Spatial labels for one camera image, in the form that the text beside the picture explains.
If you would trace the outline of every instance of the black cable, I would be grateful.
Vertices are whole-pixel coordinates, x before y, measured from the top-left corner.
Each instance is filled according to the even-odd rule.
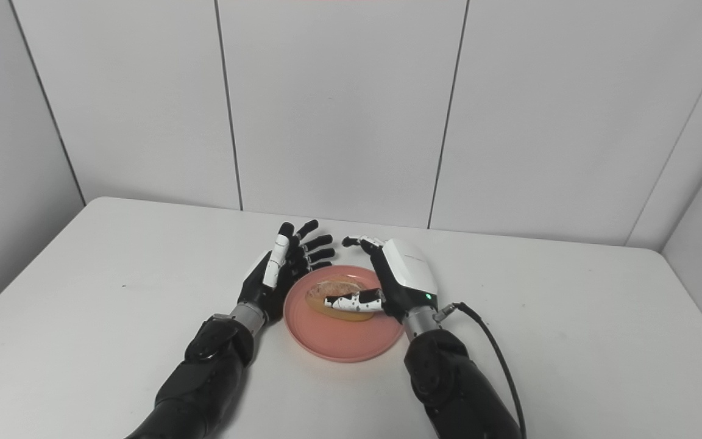
[[[513,398],[513,405],[516,407],[516,416],[519,418],[519,430],[522,432],[522,439],[527,439],[527,428],[524,427],[524,411],[522,410],[522,403],[519,400],[519,394],[516,393],[516,386],[513,383],[513,377],[511,377],[511,370],[508,368],[508,364],[505,362],[505,358],[502,356],[502,351],[500,350],[495,337],[492,336],[492,333],[489,328],[487,328],[487,325],[485,325],[484,321],[481,320],[481,316],[479,316],[476,311],[473,311],[470,306],[466,305],[465,302],[454,302],[452,305],[456,306],[459,311],[464,312],[468,317],[475,320],[482,330],[484,330],[484,334],[487,334],[487,338],[489,339],[492,347],[495,348],[495,353],[498,357],[498,361],[500,362],[500,366],[502,367],[502,372],[505,374],[505,380],[508,381],[508,387],[511,389],[511,397]]]

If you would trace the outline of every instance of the robotic arm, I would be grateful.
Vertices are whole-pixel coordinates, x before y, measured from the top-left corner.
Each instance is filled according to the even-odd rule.
[[[296,233],[292,224],[283,223],[274,249],[243,281],[237,306],[228,316],[215,314],[202,323],[183,361],[156,394],[153,411],[126,439],[201,439],[218,426],[254,357],[259,330],[281,319],[285,295],[295,281],[331,265],[322,259],[335,250],[310,252],[330,244],[332,236],[301,242],[317,228],[315,219]]]
[[[405,366],[413,393],[424,404],[438,436],[442,439],[525,439],[516,389],[497,344],[493,342],[512,386],[521,428],[487,378],[470,360],[462,341],[441,328],[441,320],[454,311],[456,305],[438,310],[437,286],[418,248],[398,239],[383,243],[365,236],[346,237],[342,244],[345,247],[359,245],[370,255],[381,281],[381,307],[388,316],[404,325],[410,341]],[[480,318],[477,322],[491,336]]]

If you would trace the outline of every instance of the wall panel seam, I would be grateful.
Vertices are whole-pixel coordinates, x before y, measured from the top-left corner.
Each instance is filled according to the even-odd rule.
[[[53,108],[51,107],[51,102],[48,99],[48,94],[45,92],[45,87],[42,84],[42,77],[40,77],[40,72],[37,70],[37,64],[34,62],[34,57],[31,54],[31,48],[29,47],[29,42],[26,39],[26,34],[23,32],[23,26],[20,23],[20,18],[18,17],[18,12],[15,9],[12,0],[7,0],[12,11],[12,16],[15,18],[16,25],[18,27],[18,32],[20,33],[20,38],[23,40],[23,47],[26,48],[26,53],[29,56],[29,62],[31,62],[31,68],[34,71],[34,76],[37,78],[37,83],[40,86],[40,92],[42,93],[42,98],[45,100],[45,105],[48,108],[48,114],[50,114],[51,122],[53,122],[53,129],[58,137],[58,142],[61,145],[62,152],[64,153],[64,159],[66,159],[66,164],[69,167],[69,172],[72,174],[72,179],[75,182],[75,189],[77,189],[77,194],[80,195],[80,200],[83,202],[83,206],[86,206],[86,197],[83,196],[83,189],[80,188],[80,182],[77,180],[77,174],[75,173],[75,167],[72,164],[72,160],[69,158],[69,153],[66,150],[66,145],[64,145],[64,137],[61,136],[61,130],[59,130],[59,125],[56,122],[56,117],[53,114]]]
[[[459,69],[459,56],[462,55],[462,42],[465,39],[465,25],[467,24],[467,11],[470,10],[470,0],[465,2],[465,15],[462,18],[462,30],[459,33],[459,47],[456,50],[456,61],[454,63],[454,76],[451,81],[451,91],[448,94],[448,108],[446,109],[446,123],[443,125],[443,138],[441,140],[441,153],[438,155],[438,168],[435,172],[435,186],[432,189],[432,202],[430,203],[430,216],[427,217],[427,229],[432,225],[432,211],[435,208],[435,195],[438,193],[438,180],[441,176],[441,165],[443,164],[443,149],[446,145],[446,133],[449,132],[449,117],[451,116],[451,104],[454,100],[454,86],[456,86],[456,73]]]
[[[638,216],[636,217],[636,220],[633,223],[633,226],[630,227],[630,233],[627,234],[627,239],[625,240],[625,245],[627,245],[629,243],[630,237],[633,236],[633,232],[636,230],[636,226],[638,225],[638,222],[640,221],[641,216],[643,216],[644,212],[646,211],[646,208],[649,205],[649,201],[651,200],[652,194],[654,194],[654,190],[657,188],[657,185],[660,183],[660,178],[662,178],[662,175],[665,172],[665,169],[668,168],[668,163],[671,161],[671,157],[673,156],[673,153],[676,150],[676,147],[679,145],[679,141],[680,141],[680,139],[682,139],[682,136],[684,134],[685,129],[690,124],[690,120],[692,119],[692,116],[695,112],[695,108],[697,108],[698,104],[700,103],[701,98],[702,98],[702,88],[700,89],[700,92],[698,93],[697,98],[695,99],[695,102],[693,103],[693,106],[690,109],[690,113],[687,115],[686,120],[685,120],[684,124],[682,125],[681,130],[679,131],[679,135],[676,136],[676,140],[673,143],[673,146],[671,147],[671,151],[668,153],[668,157],[665,158],[665,161],[662,164],[662,167],[660,169],[660,173],[658,173],[657,179],[654,181],[654,184],[651,187],[651,191],[649,191],[649,195],[647,195],[646,201],[643,203],[643,206],[641,207],[640,212],[638,212]],[[700,186],[702,186],[702,181],[696,187],[694,187],[693,194],[690,197],[690,203],[692,202],[692,199],[695,197],[695,194],[697,193],[697,191],[700,189]],[[674,225],[672,225],[671,233],[668,234],[668,237],[671,236],[671,234],[675,230],[676,225],[681,220],[681,217],[684,216],[684,212],[686,211],[686,209],[688,207],[689,207],[689,203],[683,209],[682,213],[679,215],[679,219],[675,221]],[[665,247],[665,242],[661,243],[660,250],[662,250],[662,248]]]
[[[224,94],[226,95],[226,112],[229,115],[229,136],[232,138],[232,157],[235,161],[235,178],[237,179],[237,201],[240,210],[243,210],[243,189],[240,186],[240,168],[237,164],[237,144],[235,142],[235,125],[232,122],[232,100],[229,97],[229,79],[226,76],[226,54],[224,53],[224,37],[221,33],[221,13],[218,9],[218,0],[213,0],[215,7],[215,25],[218,28],[218,46],[221,48],[221,70],[224,75]]]

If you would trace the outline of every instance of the black fingertip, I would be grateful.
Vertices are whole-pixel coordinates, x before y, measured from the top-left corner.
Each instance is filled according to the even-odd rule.
[[[292,236],[294,234],[294,224],[289,222],[282,223],[278,234],[289,237]]]
[[[332,243],[332,235],[321,235],[320,237],[317,237],[316,239],[311,239],[310,241],[306,242],[303,244],[303,247],[306,248],[308,252],[313,250],[314,248],[319,248],[322,245],[328,245]]]
[[[309,222],[305,223],[305,225],[303,227],[300,227],[300,230],[298,230],[296,234],[299,237],[305,237],[305,235],[316,230],[317,228],[318,228],[318,220],[311,219]]]
[[[317,262],[317,263],[315,263],[315,264],[312,264],[312,266],[310,266],[310,271],[315,271],[315,270],[317,270],[317,269],[324,268],[324,267],[328,267],[328,266],[331,266],[331,265],[332,265],[332,262],[328,262],[328,261]]]
[[[335,255],[334,248],[322,248],[317,252],[310,253],[307,257],[311,261],[318,261],[319,259],[331,258]]]

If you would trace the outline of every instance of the bread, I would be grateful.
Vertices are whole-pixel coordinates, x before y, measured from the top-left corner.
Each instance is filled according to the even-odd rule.
[[[314,309],[326,316],[334,319],[347,320],[349,322],[362,322],[373,318],[374,312],[348,312],[324,306],[324,298],[327,296],[342,296],[344,294],[356,293],[365,289],[363,284],[355,281],[354,278],[340,275],[330,277],[315,284],[305,294],[305,301]]]

